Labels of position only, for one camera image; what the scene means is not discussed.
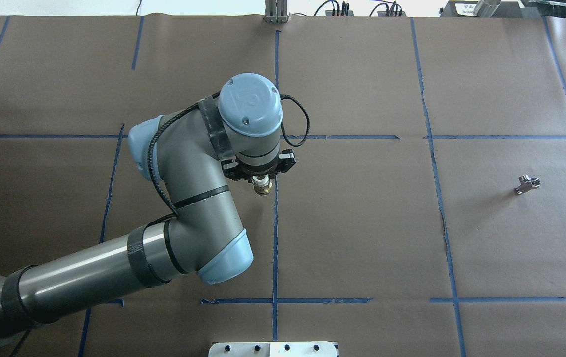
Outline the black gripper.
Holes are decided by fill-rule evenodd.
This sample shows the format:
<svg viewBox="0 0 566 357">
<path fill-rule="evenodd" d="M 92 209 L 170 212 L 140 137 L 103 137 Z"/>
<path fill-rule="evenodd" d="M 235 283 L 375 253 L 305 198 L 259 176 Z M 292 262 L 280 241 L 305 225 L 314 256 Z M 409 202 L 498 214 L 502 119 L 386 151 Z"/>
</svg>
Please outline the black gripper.
<svg viewBox="0 0 566 357">
<path fill-rule="evenodd" d="M 268 177 L 274 179 L 280 173 L 288 172 L 296 164 L 293 149 L 279 152 L 272 160 L 263 165 L 249 165 L 241 161 L 237 155 L 235 160 L 223 160 L 221 168 L 224 176 L 233 181 L 246 180 L 253 182 L 253 177 Z"/>
</svg>

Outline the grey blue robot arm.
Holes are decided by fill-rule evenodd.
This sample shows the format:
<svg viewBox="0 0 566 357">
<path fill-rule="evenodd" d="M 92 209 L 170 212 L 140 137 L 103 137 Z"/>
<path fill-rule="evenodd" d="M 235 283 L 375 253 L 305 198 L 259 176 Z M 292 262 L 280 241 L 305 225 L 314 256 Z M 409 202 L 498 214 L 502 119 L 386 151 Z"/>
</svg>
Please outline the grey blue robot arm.
<svg viewBox="0 0 566 357">
<path fill-rule="evenodd" d="M 0 276 L 0 348 L 60 318 L 196 273 L 226 282 L 253 262 L 228 180 L 269 194 L 296 163 L 285 136 L 283 94 L 259 74 L 235 75 L 179 112 L 131 129 L 139 172 L 169 208 L 121 237 Z"/>
</svg>

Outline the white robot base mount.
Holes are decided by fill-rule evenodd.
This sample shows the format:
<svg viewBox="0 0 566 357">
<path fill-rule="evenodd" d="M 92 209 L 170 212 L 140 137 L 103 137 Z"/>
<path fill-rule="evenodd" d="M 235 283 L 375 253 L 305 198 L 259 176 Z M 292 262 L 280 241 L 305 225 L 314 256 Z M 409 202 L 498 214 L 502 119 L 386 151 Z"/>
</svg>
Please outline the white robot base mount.
<svg viewBox="0 0 566 357">
<path fill-rule="evenodd" d="M 214 343 L 209 357 L 339 357 L 336 343 L 329 341 L 271 341 Z"/>
</svg>

